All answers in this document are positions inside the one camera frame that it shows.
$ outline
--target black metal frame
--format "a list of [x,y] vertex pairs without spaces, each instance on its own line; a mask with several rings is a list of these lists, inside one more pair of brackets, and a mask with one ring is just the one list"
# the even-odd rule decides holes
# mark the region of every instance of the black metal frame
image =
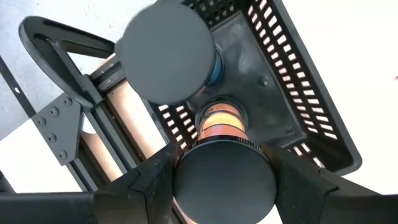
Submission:
[[0,194],[1,193],[15,193],[15,191],[0,170]]
[[[31,23],[38,23],[36,25],[39,29],[31,30]],[[112,58],[106,62],[91,77],[82,75],[66,54],[69,50],[106,58],[112,54],[113,50],[110,49],[113,44],[40,17],[28,17],[21,24],[20,32],[30,55],[65,91],[51,106],[36,115],[30,113],[28,116],[35,121],[60,163],[68,166],[81,188],[87,192],[1,194],[0,221],[40,223],[51,213],[56,214],[51,216],[54,223],[106,223],[116,217],[118,219],[114,221],[119,222],[167,222],[164,217],[172,206],[172,172],[179,146],[169,144],[142,162],[140,149],[127,136],[123,124],[114,119],[112,108],[104,99],[106,92],[123,79],[117,59]],[[12,89],[18,88],[10,74],[4,78]],[[19,92],[19,102],[30,104],[29,101],[22,100],[23,91],[19,89]],[[26,108],[31,106],[25,105],[23,108],[28,113]],[[112,183],[104,178],[103,170],[99,169],[89,150],[82,144],[83,141],[79,142],[79,125],[76,123],[79,124],[82,111],[124,174]],[[68,129],[52,128],[51,133],[43,128],[53,125],[53,122],[62,122],[63,119],[76,123]],[[172,133],[166,135],[168,138],[174,137]],[[75,136],[76,140],[72,141],[71,147],[60,151],[57,142],[62,141],[57,136],[70,136],[67,139]],[[379,195],[278,147],[262,148],[277,177],[279,195],[276,205],[284,223],[398,222],[398,195]],[[174,209],[171,214],[174,223],[185,223],[178,210]]]
[[[65,93],[36,113],[11,72],[2,75],[11,90],[18,88],[18,93],[13,91],[18,102],[81,189],[94,192],[110,183],[79,135],[82,112],[123,174],[142,163],[145,158],[141,149],[105,99],[124,80],[120,63],[112,56],[114,43],[42,17],[25,18],[19,34],[30,56]],[[107,61],[91,75],[82,75],[67,52]],[[168,142],[165,133],[161,134]],[[173,223],[185,223],[177,208],[172,209],[170,219]]]

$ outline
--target metal bracket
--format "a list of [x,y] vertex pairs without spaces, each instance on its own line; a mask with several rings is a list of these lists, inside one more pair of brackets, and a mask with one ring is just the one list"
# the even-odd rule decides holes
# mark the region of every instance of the metal bracket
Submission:
[[63,93],[32,119],[61,165],[76,158],[81,122],[77,101]]

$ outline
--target black plastic crate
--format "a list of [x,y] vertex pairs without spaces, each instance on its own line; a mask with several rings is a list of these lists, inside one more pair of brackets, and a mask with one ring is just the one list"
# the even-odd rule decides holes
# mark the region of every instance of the black plastic crate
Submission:
[[[264,66],[271,71],[270,82],[278,91],[275,94],[282,96],[271,103],[282,105],[291,116],[290,126],[285,127],[287,122],[278,124],[284,132],[270,129],[266,133],[266,142],[340,175],[361,166],[361,156],[281,0],[191,0],[184,5],[198,13],[213,36],[224,32],[221,29],[233,29],[233,23],[248,27],[251,37],[245,41],[253,40],[251,44],[259,49]],[[196,108],[192,105],[195,102],[151,105],[169,140],[177,141],[181,148],[189,147],[197,136]]]

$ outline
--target black mount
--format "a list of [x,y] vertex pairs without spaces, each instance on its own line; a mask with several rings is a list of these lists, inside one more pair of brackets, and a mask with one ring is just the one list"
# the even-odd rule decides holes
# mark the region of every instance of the black mount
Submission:
[[176,149],[165,146],[96,192],[0,194],[0,223],[167,223]]
[[283,223],[396,223],[398,195],[381,195],[277,147],[262,146]]

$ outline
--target black handle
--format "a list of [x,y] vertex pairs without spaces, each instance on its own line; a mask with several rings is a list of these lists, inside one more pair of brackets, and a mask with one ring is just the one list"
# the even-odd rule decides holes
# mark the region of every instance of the black handle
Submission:
[[26,17],[21,22],[19,37],[55,84],[83,106],[92,107],[94,103],[85,91],[83,76],[67,52],[107,58],[114,52],[112,41],[38,16]]

